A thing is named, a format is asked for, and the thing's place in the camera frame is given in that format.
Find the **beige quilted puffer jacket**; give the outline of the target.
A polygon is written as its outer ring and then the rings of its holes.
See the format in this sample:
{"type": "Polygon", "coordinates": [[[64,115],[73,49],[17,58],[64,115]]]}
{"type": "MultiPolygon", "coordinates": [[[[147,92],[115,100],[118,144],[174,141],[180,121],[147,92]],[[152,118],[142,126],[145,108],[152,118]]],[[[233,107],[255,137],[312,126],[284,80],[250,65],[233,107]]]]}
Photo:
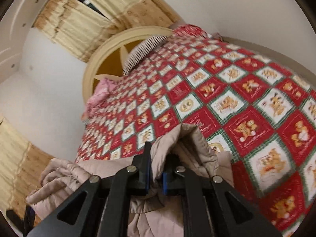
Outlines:
{"type": "MultiPolygon", "coordinates": [[[[196,125],[179,124],[156,139],[150,150],[149,194],[130,202],[128,236],[183,236],[183,213],[178,196],[166,197],[159,182],[168,154],[198,176],[221,176],[231,186],[233,172],[228,151],[214,152],[196,125]]],[[[76,164],[53,158],[40,175],[40,188],[26,198],[40,219],[46,218],[92,175],[107,178],[132,163],[131,157],[110,161],[90,159],[76,164]]]]}

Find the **red teddy bear bedspread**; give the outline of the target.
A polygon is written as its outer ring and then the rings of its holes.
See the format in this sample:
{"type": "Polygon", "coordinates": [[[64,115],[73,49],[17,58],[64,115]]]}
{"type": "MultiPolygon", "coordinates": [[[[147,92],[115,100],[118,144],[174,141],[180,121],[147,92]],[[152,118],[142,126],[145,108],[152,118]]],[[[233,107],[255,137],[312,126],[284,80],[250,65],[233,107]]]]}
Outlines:
{"type": "Polygon", "coordinates": [[[284,235],[315,209],[315,91],[270,58],[186,26],[85,120],[77,161],[140,153],[180,123],[230,152],[236,189],[284,235]]]}

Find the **pink folded blanket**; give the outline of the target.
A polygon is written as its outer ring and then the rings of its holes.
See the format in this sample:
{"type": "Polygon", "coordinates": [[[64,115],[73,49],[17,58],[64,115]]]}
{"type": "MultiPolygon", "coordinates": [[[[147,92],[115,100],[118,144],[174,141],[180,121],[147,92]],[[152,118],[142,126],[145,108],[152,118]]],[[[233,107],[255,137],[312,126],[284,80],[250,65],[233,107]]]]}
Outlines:
{"type": "Polygon", "coordinates": [[[94,109],[109,96],[116,86],[116,81],[103,78],[96,86],[93,95],[87,100],[81,120],[84,121],[88,119],[92,115],[94,109]]]}

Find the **cream arched wooden headboard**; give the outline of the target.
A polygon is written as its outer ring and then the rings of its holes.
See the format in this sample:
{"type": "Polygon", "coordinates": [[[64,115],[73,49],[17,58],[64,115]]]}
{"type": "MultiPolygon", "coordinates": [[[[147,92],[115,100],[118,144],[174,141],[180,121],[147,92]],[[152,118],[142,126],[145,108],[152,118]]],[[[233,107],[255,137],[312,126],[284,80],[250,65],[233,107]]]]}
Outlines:
{"type": "Polygon", "coordinates": [[[172,29],[158,26],[135,27],[107,39],[89,59],[82,80],[83,101],[92,96],[101,79],[114,81],[123,76],[123,65],[131,50],[153,35],[170,36],[172,29]]]}

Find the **striped pillow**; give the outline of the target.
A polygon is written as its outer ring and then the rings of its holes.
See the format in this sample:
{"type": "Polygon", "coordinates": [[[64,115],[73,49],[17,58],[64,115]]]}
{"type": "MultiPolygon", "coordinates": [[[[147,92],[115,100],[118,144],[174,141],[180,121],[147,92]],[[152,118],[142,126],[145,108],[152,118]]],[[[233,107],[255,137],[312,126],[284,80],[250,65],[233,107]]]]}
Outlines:
{"type": "Polygon", "coordinates": [[[143,40],[127,55],[123,64],[123,76],[127,76],[130,72],[153,50],[162,45],[169,36],[153,35],[146,40],[143,40]]]}

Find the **window left gold curtain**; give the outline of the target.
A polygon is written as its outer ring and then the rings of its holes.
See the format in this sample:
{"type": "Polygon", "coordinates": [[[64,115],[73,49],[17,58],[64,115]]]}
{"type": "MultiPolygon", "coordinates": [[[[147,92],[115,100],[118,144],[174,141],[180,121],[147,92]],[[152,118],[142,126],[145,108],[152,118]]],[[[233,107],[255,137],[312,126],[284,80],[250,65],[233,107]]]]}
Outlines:
{"type": "Polygon", "coordinates": [[[49,0],[34,27],[85,63],[105,40],[119,32],[115,24],[78,0],[49,0]]]}

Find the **window gold curtain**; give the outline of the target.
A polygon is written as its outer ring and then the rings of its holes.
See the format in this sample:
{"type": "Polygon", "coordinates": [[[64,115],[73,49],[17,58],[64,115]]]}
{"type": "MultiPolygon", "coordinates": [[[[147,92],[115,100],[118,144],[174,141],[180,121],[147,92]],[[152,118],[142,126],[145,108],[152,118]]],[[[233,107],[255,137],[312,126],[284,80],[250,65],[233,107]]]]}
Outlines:
{"type": "Polygon", "coordinates": [[[138,26],[170,27],[181,20],[164,0],[88,0],[119,30],[138,26]]]}
{"type": "Polygon", "coordinates": [[[85,63],[105,40],[119,32],[115,24],[78,0],[49,0],[34,27],[85,63]]]}

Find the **window right gold curtain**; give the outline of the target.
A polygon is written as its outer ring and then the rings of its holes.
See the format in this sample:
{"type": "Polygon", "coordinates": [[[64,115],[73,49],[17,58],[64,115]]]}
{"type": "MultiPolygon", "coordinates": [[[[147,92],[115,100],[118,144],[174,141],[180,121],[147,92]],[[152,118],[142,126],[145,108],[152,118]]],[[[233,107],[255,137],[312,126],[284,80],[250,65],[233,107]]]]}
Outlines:
{"type": "Polygon", "coordinates": [[[119,30],[138,26],[170,27],[181,20],[164,0],[88,0],[119,30]]]}

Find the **left wall gold curtain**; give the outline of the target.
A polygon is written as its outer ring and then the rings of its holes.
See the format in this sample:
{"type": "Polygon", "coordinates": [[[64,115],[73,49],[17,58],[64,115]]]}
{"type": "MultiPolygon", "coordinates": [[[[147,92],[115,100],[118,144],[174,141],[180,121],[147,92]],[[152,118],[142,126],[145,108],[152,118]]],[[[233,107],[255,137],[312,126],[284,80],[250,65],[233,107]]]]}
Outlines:
{"type": "Polygon", "coordinates": [[[53,157],[21,135],[1,116],[1,212],[13,210],[24,217],[26,197],[40,188],[40,174],[53,157]]]}

